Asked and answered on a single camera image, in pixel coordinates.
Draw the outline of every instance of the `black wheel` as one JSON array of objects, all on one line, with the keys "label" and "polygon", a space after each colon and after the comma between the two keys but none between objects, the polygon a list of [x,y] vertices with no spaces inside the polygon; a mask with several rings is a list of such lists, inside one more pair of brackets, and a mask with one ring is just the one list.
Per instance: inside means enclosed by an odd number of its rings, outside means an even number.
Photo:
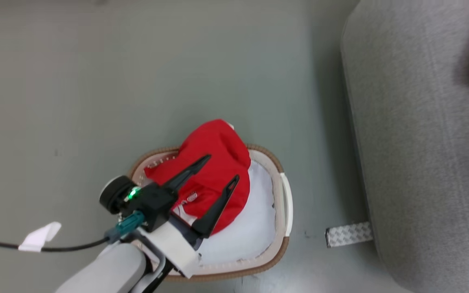
[{"label": "black wheel", "polygon": [[124,206],[124,198],[136,184],[126,176],[119,176],[110,181],[101,192],[99,203],[112,215],[116,215]]}]

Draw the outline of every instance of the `red cloth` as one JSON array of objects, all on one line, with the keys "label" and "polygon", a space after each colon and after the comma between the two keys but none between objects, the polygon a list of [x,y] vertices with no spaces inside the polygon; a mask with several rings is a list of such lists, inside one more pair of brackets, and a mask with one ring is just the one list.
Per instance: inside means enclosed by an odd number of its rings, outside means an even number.
[{"label": "red cloth", "polygon": [[[211,205],[220,197],[224,187],[238,174],[240,181],[224,209],[213,233],[231,224],[242,211],[249,197],[249,166],[251,158],[244,142],[223,120],[207,122],[193,131],[179,149],[177,158],[165,161],[154,168],[145,168],[147,178],[163,184],[199,158],[210,154],[211,158],[180,189],[179,199],[173,208],[186,200],[184,211],[201,218]],[[187,200],[193,195],[193,201]]]}]

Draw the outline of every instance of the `basket handle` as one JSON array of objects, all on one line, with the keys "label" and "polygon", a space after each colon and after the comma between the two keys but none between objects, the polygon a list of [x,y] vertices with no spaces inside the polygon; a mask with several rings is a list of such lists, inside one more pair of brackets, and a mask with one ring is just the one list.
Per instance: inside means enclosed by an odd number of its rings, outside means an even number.
[{"label": "basket handle", "polygon": [[292,230],[292,218],[294,215],[294,210],[292,208],[292,191],[287,175],[285,175],[285,173],[280,173],[280,176],[283,189],[285,190],[285,205],[287,206],[287,213],[285,215],[285,237],[289,237]]}]

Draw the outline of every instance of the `white cable tag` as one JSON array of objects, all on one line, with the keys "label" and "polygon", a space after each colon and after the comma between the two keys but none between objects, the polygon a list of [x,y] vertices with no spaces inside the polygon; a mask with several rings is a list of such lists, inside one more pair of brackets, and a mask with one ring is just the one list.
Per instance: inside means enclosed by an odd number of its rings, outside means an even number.
[{"label": "white cable tag", "polygon": [[35,251],[41,252],[46,242],[52,241],[54,236],[59,232],[61,223],[57,221],[51,222],[50,224],[31,232],[24,238],[23,243],[19,245],[21,251]]}]

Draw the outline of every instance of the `green led light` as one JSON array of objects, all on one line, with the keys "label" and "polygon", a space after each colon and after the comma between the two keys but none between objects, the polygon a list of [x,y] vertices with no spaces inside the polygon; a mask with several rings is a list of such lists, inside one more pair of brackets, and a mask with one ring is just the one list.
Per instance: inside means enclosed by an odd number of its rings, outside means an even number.
[{"label": "green led light", "polygon": [[134,198],[139,190],[140,190],[140,187],[133,187],[132,190],[130,191],[130,194],[128,195],[128,200],[131,200],[132,198]]}]

